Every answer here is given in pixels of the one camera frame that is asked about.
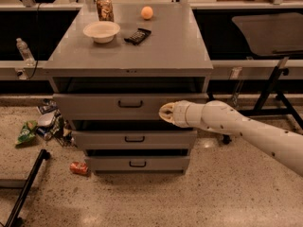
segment cabinet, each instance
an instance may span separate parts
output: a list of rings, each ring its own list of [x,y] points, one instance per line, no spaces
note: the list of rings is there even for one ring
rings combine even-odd
[[[158,112],[172,101],[203,102],[212,65],[190,7],[154,5],[158,15],[143,21],[140,5],[115,5],[121,30],[108,44],[82,35],[98,18],[83,9],[44,70],[86,163],[96,174],[185,173],[197,131],[175,127]],[[140,46],[125,43],[138,26],[151,36]]]

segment green chip bag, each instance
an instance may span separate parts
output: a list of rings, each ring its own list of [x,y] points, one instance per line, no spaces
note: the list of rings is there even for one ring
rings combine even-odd
[[[16,146],[21,145],[25,142],[29,142],[32,139],[34,139],[36,136],[36,134],[35,134],[36,128],[37,128],[36,120],[30,120],[30,121],[27,121],[26,123],[24,123],[24,125],[20,131],[20,134],[18,136]]]

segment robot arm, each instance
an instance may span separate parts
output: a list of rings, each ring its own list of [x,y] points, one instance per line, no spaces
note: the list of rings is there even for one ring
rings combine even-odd
[[[245,117],[229,105],[216,100],[206,104],[171,102],[161,107],[159,115],[181,128],[198,128],[240,136],[303,176],[303,135]]]

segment cable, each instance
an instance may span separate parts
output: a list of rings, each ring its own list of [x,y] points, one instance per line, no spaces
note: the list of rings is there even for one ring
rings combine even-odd
[[[37,60],[36,60],[36,64],[35,64],[35,68],[34,68],[34,71],[32,72],[31,76],[27,79],[32,79],[34,76],[35,76],[35,73],[36,73],[36,70],[37,70],[37,67],[38,67],[38,62],[39,62],[39,56],[40,56],[40,40],[41,40],[41,32],[40,32],[40,26],[39,26],[39,8],[40,8],[40,5],[42,3],[40,3],[37,7],[37,12],[36,12],[36,23],[37,23],[37,26],[38,26],[38,49],[37,49]]]

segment bottle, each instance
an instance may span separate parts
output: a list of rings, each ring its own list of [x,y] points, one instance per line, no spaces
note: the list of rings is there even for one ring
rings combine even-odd
[[[27,43],[25,43],[21,38],[18,38],[16,41],[17,41],[17,48],[19,49],[19,52],[23,60],[26,62],[26,64],[35,65],[35,59],[32,56],[30,49],[27,46]]]
[[[97,0],[98,19],[100,21],[114,21],[112,0]]]

